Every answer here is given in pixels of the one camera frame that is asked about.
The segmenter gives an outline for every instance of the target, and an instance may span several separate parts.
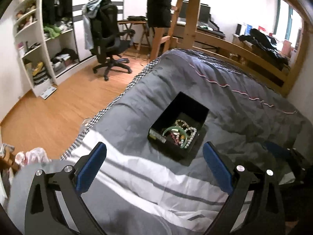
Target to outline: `black jacket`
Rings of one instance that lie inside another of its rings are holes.
[[[171,1],[172,0],[148,0],[147,18],[150,27],[171,26]]]
[[[43,22],[54,25],[66,16],[66,9],[67,0],[42,0]]]

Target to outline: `wooden floor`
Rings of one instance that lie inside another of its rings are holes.
[[[93,64],[60,84],[46,100],[28,92],[1,123],[2,141],[15,146],[15,154],[42,147],[51,159],[59,159],[74,142],[83,120],[105,108],[147,64],[140,58],[123,57],[130,59],[132,74],[117,68],[105,82],[105,68],[93,74]]]

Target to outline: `bed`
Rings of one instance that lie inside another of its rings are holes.
[[[177,162],[155,149],[147,135],[179,91],[210,111],[195,152]],[[312,129],[286,99],[239,68],[199,51],[173,49],[135,76],[92,119],[61,161],[22,169],[12,185],[8,214],[23,230],[23,210],[35,171],[60,171],[101,141],[107,146],[107,158],[82,198],[106,233],[202,234],[228,196],[202,157],[205,142],[211,141],[231,160],[243,158],[262,169],[270,167],[280,183],[287,183],[294,178],[290,169],[283,162],[274,165],[262,142],[294,147],[312,163]],[[242,223],[251,198],[249,193],[234,228]]]

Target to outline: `black box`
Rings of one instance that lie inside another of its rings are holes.
[[[202,126],[208,116],[209,109],[186,94],[179,92],[170,105],[150,127],[148,139],[157,144],[158,150],[175,158],[185,158],[199,138]],[[164,130],[173,126],[177,119],[184,120],[189,126],[195,127],[197,133],[188,148],[180,148],[173,143],[170,135],[163,137]]]

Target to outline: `metal screw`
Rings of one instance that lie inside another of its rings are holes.
[[[245,167],[242,166],[242,165],[238,165],[238,166],[236,167],[236,169],[237,169],[237,171],[244,171],[244,170],[245,170]]]
[[[42,174],[42,169],[36,171],[36,176],[40,176]]]
[[[64,168],[64,171],[65,171],[65,172],[70,172],[72,169],[73,169],[73,167],[70,166],[70,165],[68,165],[68,166],[66,166],[66,167]]]
[[[269,176],[273,176],[273,175],[274,175],[274,172],[273,172],[272,170],[270,170],[270,169],[268,169],[268,170],[266,171],[266,173],[267,173],[267,175],[269,175]]]

